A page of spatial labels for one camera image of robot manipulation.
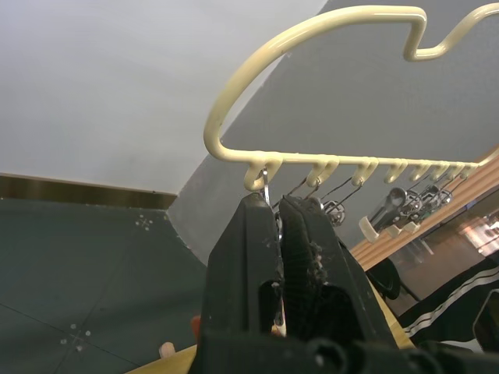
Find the wall baseboard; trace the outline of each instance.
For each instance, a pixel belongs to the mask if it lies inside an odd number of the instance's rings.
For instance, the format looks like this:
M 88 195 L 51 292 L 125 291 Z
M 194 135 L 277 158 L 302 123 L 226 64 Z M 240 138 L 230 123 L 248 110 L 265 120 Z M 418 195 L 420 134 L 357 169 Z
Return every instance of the wall baseboard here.
M 166 210 L 177 196 L 164 192 L 0 174 L 0 197 Z

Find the multi-hook hanger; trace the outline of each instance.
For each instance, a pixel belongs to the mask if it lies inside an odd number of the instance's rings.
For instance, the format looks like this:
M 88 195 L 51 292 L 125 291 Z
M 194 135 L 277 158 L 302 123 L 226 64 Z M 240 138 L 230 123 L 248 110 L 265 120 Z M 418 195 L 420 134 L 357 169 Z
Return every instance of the multi-hook hanger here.
M 244 186 L 249 191 L 258 191 L 264 187 L 265 175 L 261 174 L 264 168 L 267 169 L 266 176 L 269 182 L 281 165 L 286 163 L 312 164 L 313 169 L 306 178 L 306 184 L 311 188 L 316 187 L 317 184 L 324 184 L 340 164 L 357 165 L 356 172 L 352 176 L 352 184 L 355 186 L 365 183 L 379 165 L 390 166 L 384 179 L 386 183 L 395 181 L 408 166 L 414 167 L 410 177 L 412 181 L 421 178 L 431 167 L 434 168 L 431 173 L 434 181 L 446 171 L 450 171 L 454 175 L 453 178 L 457 175 L 466 178 L 475 169 L 494 159 L 499 154 L 499 150 L 479 163 L 232 150 L 221 144 L 220 130 L 228 111 L 249 84 L 275 59 L 311 37 L 352 24 L 410 23 L 411 30 L 405 42 L 404 59 L 409 62 L 420 62 L 441 57 L 450 51 L 479 21 L 497 14 L 499 14 L 499 3 L 481 6 L 462 19 L 437 46 L 420 49 L 418 49 L 419 43 L 426 28 L 426 13 L 421 8 L 387 5 L 353 6 L 336 9 L 308 19 L 268 41 L 235 72 L 208 115 L 204 127 L 204 144 L 208 152 L 219 160 L 249 164 L 244 177 Z

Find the black fabric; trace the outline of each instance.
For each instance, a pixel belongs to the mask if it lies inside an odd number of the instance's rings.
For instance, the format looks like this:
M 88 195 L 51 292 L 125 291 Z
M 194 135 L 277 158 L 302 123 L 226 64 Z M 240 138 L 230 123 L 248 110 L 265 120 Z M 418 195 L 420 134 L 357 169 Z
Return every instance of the black fabric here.
M 390 259 L 384 259 L 366 272 L 374 288 L 390 300 L 395 300 L 400 295 L 400 276 L 397 268 Z
M 421 315 L 434 312 L 449 299 L 449 296 L 455 290 L 459 289 L 465 282 L 469 282 L 472 278 L 476 277 L 480 272 L 490 270 L 489 274 L 491 275 L 489 277 L 482 277 L 482 280 L 485 278 L 488 278 L 488 280 L 496 278 L 497 275 L 493 275 L 495 274 L 493 271 L 494 268 L 497 269 L 497 274 L 499 274 L 497 264 L 490 259 L 484 259 L 467 271 L 460 273 L 437 289 L 433 294 L 413 306 L 410 310 L 402 314 L 398 318 L 398 321 L 404 328 L 412 325 Z M 472 326 L 476 317 L 480 313 L 490 291 L 497 288 L 499 288 L 499 280 L 488 284 L 477 285 L 469 289 L 461 297 L 452 302 L 430 326 L 419 330 L 411 336 L 412 342 L 418 345 L 426 340 L 456 340 L 465 342 L 474 339 Z

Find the gray wall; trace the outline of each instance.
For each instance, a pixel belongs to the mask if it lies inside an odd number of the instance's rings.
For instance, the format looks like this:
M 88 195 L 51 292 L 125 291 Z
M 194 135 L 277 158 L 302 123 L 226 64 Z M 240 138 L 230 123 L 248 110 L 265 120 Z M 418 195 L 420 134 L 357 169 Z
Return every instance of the gray wall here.
M 383 1 L 417 5 L 430 21 L 423 48 L 433 47 L 482 2 Z M 359 1 L 329 2 L 323 11 Z M 286 55 L 223 137 L 227 146 L 357 156 L 471 161 L 499 137 L 499 22 L 486 19 L 453 51 L 430 62 L 409 63 L 402 48 L 409 25 L 349 26 Z M 289 191 L 308 166 L 284 165 L 271 182 L 271 199 Z M 387 192 L 387 168 L 378 168 L 345 204 L 338 229 L 348 246 L 362 239 L 358 220 Z M 207 157 L 169 210 L 174 227 L 204 262 L 247 192 L 244 164 Z M 343 182 L 353 167 L 339 168 L 321 188 Z M 406 171 L 395 183 L 409 183 Z M 351 191 L 345 187 L 334 195 Z

